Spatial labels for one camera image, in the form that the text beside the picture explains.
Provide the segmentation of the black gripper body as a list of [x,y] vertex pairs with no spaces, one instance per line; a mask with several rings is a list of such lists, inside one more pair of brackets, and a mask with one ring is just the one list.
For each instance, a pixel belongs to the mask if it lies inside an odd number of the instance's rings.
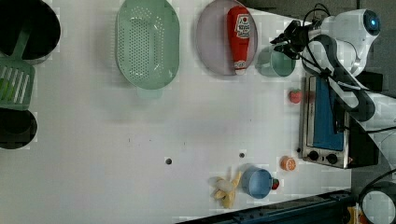
[[320,28],[321,21],[313,20],[311,24],[303,25],[300,21],[293,20],[291,25],[290,44],[296,53],[301,53],[311,39],[309,34]]

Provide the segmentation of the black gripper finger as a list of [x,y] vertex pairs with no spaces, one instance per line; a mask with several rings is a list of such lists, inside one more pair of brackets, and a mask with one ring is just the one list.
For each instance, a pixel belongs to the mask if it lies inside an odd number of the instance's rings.
[[298,28],[301,26],[301,22],[293,20],[282,34],[271,41],[271,44],[281,43],[287,40],[291,40],[297,33]]
[[294,52],[289,44],[287,44],[287,45],[277,45],[277,46],[275,46],[274,51],[283,53],[287,57],[291,58],[292,60],[299,60],[300,59],[299,53],[298,52]]

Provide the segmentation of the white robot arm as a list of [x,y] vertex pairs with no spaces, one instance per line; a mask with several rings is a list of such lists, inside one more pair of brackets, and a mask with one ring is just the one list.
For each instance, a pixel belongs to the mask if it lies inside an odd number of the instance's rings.
[[358,81],[369,49],[380,33],[380,19],[368,9],[356,9],[306,24],[292,21],[277,38],[290,58],[301,59],[308,74],[323,80],[329,103],[335,101],[355,120],[395,166],[395,99],[369,89]]

